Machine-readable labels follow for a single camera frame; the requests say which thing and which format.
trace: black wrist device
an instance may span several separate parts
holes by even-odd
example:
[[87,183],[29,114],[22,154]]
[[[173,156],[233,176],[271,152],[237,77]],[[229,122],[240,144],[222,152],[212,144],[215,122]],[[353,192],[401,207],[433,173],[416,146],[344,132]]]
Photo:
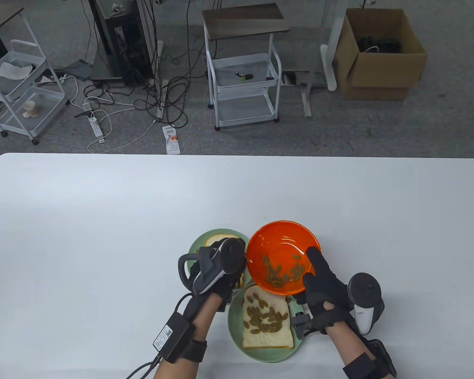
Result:
[[152,345],[158,350],[158,355],[169,363],[175,363],[178,358],[200,363],[204,358],[207,342],[194,341],[194,332],[195,326],[179,312],[174,312]]

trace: black glove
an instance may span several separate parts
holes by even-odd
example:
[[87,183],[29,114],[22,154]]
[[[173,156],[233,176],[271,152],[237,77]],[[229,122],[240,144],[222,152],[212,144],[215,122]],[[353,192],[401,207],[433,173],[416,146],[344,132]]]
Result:
[[[313,315],[311,325],[314,329],[326,334],[325,327],[333,326],[339,321],[353,323],[354,319],[349,314],[352,303],[348,296],[348,287],[337,279],[331,272],[329,264],[316,247],[309,247],[306,251],[311,261],[316,276],[307,273],[303,276],[305,291],[295,295],[298,304],[306,304]],[[326,310],[324,302],[335,305],[335,309]]]
[[[223,243],[226,238],[223,238],[220,241],[214,242],[211,247],[214,248],[214,253]],[[246,243],[242,238],[235,238],[237,243],[242,244],[242,248],[246,248]],[[191,298],[186,306],[183,316],[189,320],[193,321],[195,316],[197,315],[198,311],[200,310],[203,303],[207,300],[210,294],[217,294],[220,298],[223,299],[221,306],[218,308],[218,312],[224,312],[226,304],[231,301],[232,290],[235,288],[237,282],[241,279],[241,275],[243,274],[244,270],[246,269],[247,261],[244,259],[241,262],[236,262],[239,265],[237,270],[233,274],[224,274],[221,278],[218,279],[216,283],[212,285],[206,292],[201,295],[195,295]],[[197,261],[190,269],[190,277],[188,278],[188,282],[190,285],[193,283],[194,279],[200,272],[200,263]]]

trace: power adapter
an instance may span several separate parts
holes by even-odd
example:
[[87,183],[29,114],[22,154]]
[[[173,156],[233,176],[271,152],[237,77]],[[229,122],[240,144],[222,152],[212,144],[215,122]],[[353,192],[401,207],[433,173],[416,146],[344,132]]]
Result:
[[192,339],[194,332],[194,325],[179,312],[174,312],[152,345],[163,359],[169,363],[175,363]]

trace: white cart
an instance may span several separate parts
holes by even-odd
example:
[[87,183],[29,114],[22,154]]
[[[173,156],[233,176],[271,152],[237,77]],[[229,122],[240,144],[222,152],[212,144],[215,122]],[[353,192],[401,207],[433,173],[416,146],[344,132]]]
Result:
[[[270,120],[279,122],[282,65],[273,44],[273,33],[288,31],[289,28],[277,5],[212,9],[203,11],[203,16],[210,96],[208,108],[214,109],[216,115],[214,129]],[[264,33],[270,34],[267,53],[220,59],[211,57],[210,40]],[[269,96],[271,87],[276,87],[274,104]]]
[[[21,14],[21,11],[23,11],[23,8],[11,8],[0,5],[0,16],[3,16],[2,20],[0,20],[0,26],[15,15],[19,15],[34,41],[34,43],[31,43],[18,39],[11,40],[11,51],[0,59],[0,67],[4,62],[17,67],[33,66],[29,76],[22,80],[7,79],[0,76],[0,101],[4,103],[7,108],[7,111],[0,115],[0,134],[2,137],[7,137],[8,131],[24,134],[30,138],[34,145],[37,145],[39,141],[36,137],[62,109],[67,101],[67,97],[60,80],[44,54],[44,50],[38,43],[28,21]],[[17,45],[36,47],[41,56],[16,52],[15,47]],[[60,92],[37,87],[35,81],[46,69],[51,71]],[[26,118],[23,116],[23,106],[26,101],[33,101],[35,103],[36,117]]]

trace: metal frame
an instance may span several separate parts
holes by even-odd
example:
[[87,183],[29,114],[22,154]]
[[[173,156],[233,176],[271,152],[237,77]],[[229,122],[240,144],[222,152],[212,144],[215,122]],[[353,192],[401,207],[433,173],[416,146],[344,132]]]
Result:
[[[210,106],[214,107],[214,113],[216,116],[216,126],[215,129],[219,130],[221,126],[230,126],[230,125],[241,125],[241,124],[247,124],[247,123],[253,123],[253,122],[260,122],[260,121],[268,121],[268,120],[278,120],[278,115],[279,115],[279,95],[280,95],[280,89],[281,89],[281,77],[282,77],[282,64],[281,60],[279,58],[279,55],[277,54],[277,50],[275,49],[274,43],[273,43],[273,38],[274,34],[270,33],[269,35],[269,45],[268,45],[268,57],[269,60],[272,60],[272,55],[276,59],[277,62],[277,90],[276,90],[276,96],[275,96],[275,104],[272,105],[270,101],[270,97],[268,96],[268,89],[272,86],[256,86],[256,85],[251,85],[251,86],[245,86],[242,88],[235,88],[232,90],[225,90],[225,93],[218,93],[218,86],[216,83],[216,71],[214,69],[214,64],[213,60],[211,57],[211,53],[209,50],[210,44],[209,44],[209,33],[207,31],[207,26],[204,22],[204,39],[205,39],[205,46],[206,46],[206,56],[207,56],[207,76],[209,80],[209,101],[210,101]],[[259,94],[263,94],[266,98],[267,104],[269,106],[269,109],[273,114],[271,115],[266,115],[266,116],[257,116],[257,117],[251,117],[251,118],[244,118],[244,119],[239,119],[235,121],[221,121],[219,120],[219,105],[218,105],[218,100],[224,100],[224,99],[232,99],[232,98],[244,98],[248,96],[258,96]]]
[[[335,7],[335,19],[331,26],[331,33],[329,37],[328,45],[323,45],[326,34],[326,24],[328,15],[331,10]],[[322,21],[320,24],[320,34],[318,35],[318,42],[316,43],[316,54],[313,56],[311,67],[309,69],[309,80],[307,85],[302,85],[302,103],[304,105],[304,116],[311,117],[311,105],[309,103],[309,96],[311,94],[311,88],[314,81],[314,74],[320,57],[322,60],[323,72],[325,81],[327,82],[327,88],[329,91],[335,91],[337,89],[337,81],[335,73],[333,72],[333,58],[339,43],[340,31],[342,30],[342,24],[344,17],[346,16],[346,9],[348,7],[348,0],[326,0],[322,11]]]
[[161,99],[160,99],[160,104],[158,108],[156,109],[156,116],[158,118],[163,117],[163,109],[165,108],[165,97],[166,97],[166,90],[162,90],[163,88],[166,88],[169,81],[167,79],[162,79],[161,83],[158,81],[156,78],[159,78],[159,70],[160,70],[160,59],[162,57],[163,53],[163,47],[165,46],[165,43],[161,40],[158,41],[158,50],[156,51],[156,56],[154,56],[154,45],[152,42],[154,41],[155,35],[154,35],[154,29],[152,27],[152,22],[151,19],[149,18],[150,15],[152,15],[152,9],[150,8],[149,2],[143,2],[143,1],[137,1],[138,9],[139,9],[139,14],[141,15],[141,22],[143,24],[143,31],[144,31],[144,37],[145,37],[145,42],[147,45],[147,52],[149,53],[149,58],[151,61],[151,69],[152,69],[152,74],[153,74],[153,82],[154,85],[156,86],[156,92],[158,94],[162,94]]
[[[26,45],[26,46],[30,46],[30,47],[36,47],[39,51],[40,51],[40,54],[42,55],[42,57],[44,58],[44,60],[46,61],[46,64],[49,68],[49,70],[51,71],[51,74],[53,75],[53,78],[55,79],[56,83],[58,84],[58,87],[60,88],[60,91],[61,93],[63,94],[63,97],[64,99],[67,97],[67,95],[65,94],[65,90],[63,89],[62,87],[62,83],[60,83],[60,80],[58,79],[58,76],[56,75],[51,63],[49,63],[49,60],[47,59],[47,56],[46,54],[44,53],[44,50],[42,49],[42,47],[40,46],[40,43],[39,41],[37,40],[37,37],[35,36],[35,34],[33,33],[33,30],[31,29],[30,27],[30,24],[28,23],[27,19],[21,14],[19,13],[18,14],[20,16],[20,18],[23,20],[24,24],[26,25],[30,35],[32,36],[33,38],[33,41],[35,41],[35,43],[31,43],[31,42],[26,42],[26,41],[22,41],[22,40],[19,40],[19,39],[12,39],[10,41],[10,46],[11,46],[11,51],[15,51],[14,50],[14,44],[20,44],[20,45]],[[4,94],[2,94],[2,92],[0,91],[0,101],[2,103],[4,103],[4,105],[6,106],[6,108],[9,110],[9,112],[11,112],[11,115],[15,118],[15,120],[17,121],[17,123],[21,126],[21,128],[24,130],[24,135],[27,135],[31,141],[36,141],[37,143],[35,144],[38,144],[38,141],[35,139],[35,137],[31,134],[31,132],[24,126],[23,122],[21,121],[20,117],[16,114],[16,112],[14,111],[13,107],[12,107],[12,104],[14,101],[8,101],[6,99],[6,97],[4,96]],[[4,132],[4,129],[2,128],[2,125],[0,125],[0,132]]]

